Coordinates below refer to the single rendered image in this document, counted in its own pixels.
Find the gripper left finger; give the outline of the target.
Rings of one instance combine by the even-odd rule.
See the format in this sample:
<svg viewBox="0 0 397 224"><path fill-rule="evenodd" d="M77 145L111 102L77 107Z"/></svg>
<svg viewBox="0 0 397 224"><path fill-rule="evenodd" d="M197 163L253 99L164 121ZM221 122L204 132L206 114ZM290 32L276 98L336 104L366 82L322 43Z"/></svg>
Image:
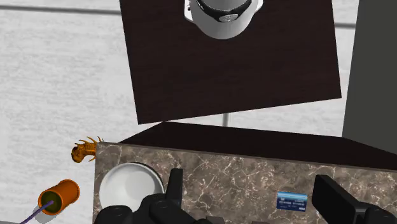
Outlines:
<svg viewBox="0 0 397 224"><path fill-rule="evenodd" d="M171 170L167 190L146 196L137 211L127 206L108 206L100 211L94 224L196 224L196 219L181 209L183 170Z"/></svg>

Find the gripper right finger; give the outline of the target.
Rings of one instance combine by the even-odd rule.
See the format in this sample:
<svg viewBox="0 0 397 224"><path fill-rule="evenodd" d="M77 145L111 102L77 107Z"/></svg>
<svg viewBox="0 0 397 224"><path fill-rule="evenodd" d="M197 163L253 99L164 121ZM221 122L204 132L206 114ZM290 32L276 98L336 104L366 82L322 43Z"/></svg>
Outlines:
<svg viewBox="0 0 397 224"><path fill-rule="evenodd" d="M312 205L327 224L397 224L394 214L358 201L327 175L316 175Z"/></svg>

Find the white bowl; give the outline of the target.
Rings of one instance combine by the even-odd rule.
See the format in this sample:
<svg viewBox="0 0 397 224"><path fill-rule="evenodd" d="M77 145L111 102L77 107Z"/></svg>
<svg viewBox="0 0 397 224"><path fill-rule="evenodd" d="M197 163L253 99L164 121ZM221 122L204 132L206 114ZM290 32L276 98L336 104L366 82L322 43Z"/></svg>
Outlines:
<svg viewBox="0 0 397 224"><path fill-rule="evenodd" d="M143 198L165 193L161 177L150 166L131 162L117 165L103 178L99 188L101 207L124 205L137 211Z"/></svg>

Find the blue card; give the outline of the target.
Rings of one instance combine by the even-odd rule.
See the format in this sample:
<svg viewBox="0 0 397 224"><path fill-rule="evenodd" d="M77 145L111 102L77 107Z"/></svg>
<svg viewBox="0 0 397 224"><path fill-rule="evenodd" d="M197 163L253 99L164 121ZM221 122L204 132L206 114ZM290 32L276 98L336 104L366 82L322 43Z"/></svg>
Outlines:
<svg viewBox="0 0 397 224"><path fill-rule="evenodd" d="M301 193L278 192L276 208L288 211L305 212L308 196Z"/></svg>

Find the marble top dark cabinet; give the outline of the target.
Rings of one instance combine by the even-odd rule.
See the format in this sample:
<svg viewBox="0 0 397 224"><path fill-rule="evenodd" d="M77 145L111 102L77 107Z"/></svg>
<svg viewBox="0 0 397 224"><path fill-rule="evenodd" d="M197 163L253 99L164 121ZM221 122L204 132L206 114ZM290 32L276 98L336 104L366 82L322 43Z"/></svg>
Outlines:
<svg viewBox="0 0 397 224"><path fill-rule="evenodd" d="M131 162L150 166L165 189L182 169L182 208L217 224L327 224L312 205L318 174L397 217L397 155L342 137L162 122L97 145L94 214L104 176ZM306 194L306 211L277 209L278 192Z"/></svg>

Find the orange lobster figure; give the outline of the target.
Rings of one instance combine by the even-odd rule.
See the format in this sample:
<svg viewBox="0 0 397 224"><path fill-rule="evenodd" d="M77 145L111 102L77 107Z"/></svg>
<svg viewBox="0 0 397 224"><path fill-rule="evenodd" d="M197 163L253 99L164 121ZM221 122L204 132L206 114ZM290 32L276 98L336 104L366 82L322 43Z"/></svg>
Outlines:
<svg viewBox="0 0 397 224"><path fill-rule="evenodd" d="M87 137L91 142L80 139L81 144L75 143L75 147L71 150L71 158L76 163L81 163L86 156L93 156L90 162L96 159L97 141L91 137Z"/></svg>

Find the orange cup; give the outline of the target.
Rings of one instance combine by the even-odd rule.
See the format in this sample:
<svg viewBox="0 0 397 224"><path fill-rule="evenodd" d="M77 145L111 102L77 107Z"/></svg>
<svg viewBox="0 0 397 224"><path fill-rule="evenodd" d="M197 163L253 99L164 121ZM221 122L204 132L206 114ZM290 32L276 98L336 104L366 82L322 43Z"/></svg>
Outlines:
<svg viewBox="0 0 397 224"><path fill-rule="evenodd" d="M80 196L80 188L76 182L71 179L64 179L41 192L38 198L38 206L44 207L49 201L52 204L43 209L47 215L57 215L63 211L68 205L76 202Z"/></svg>

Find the purple straw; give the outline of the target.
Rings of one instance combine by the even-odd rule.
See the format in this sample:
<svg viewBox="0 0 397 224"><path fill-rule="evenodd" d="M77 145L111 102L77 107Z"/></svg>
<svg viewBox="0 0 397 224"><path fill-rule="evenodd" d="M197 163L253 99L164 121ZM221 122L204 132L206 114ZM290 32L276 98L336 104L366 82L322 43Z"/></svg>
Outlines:
<svg viewBox="0 0 397 224"><path fill-rule="evenodd" d="M45 209L53 204L53 201L47 202L42 207L39 207L24 221L20 224L28 224L31 220L37 221L36 224L47 224L49 221L53 220L55 216L45 214Z"/></svg>

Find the dark grey cabinet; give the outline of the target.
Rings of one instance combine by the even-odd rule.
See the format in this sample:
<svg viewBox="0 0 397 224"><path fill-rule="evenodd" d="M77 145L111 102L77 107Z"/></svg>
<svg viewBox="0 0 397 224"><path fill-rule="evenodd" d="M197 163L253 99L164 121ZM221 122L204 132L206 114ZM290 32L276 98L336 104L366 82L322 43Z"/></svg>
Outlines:
<svg viewBox="0 0 397 224"><path fill-rule="evenodd" d="M397 0L360 0L345 138L397 154Z"/></svg>

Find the dark brown robot stand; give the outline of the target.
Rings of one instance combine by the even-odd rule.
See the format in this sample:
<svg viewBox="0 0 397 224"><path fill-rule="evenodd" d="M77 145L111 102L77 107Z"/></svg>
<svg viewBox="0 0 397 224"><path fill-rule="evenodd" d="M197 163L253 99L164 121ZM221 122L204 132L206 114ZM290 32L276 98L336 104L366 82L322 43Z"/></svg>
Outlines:
<svg viewBox="0 0 397 224"><path fill-rule="evenodd" d="M183 15L183 0L120 0L137 121L338 99L332 0L266 0L226 40Z"/></svg>

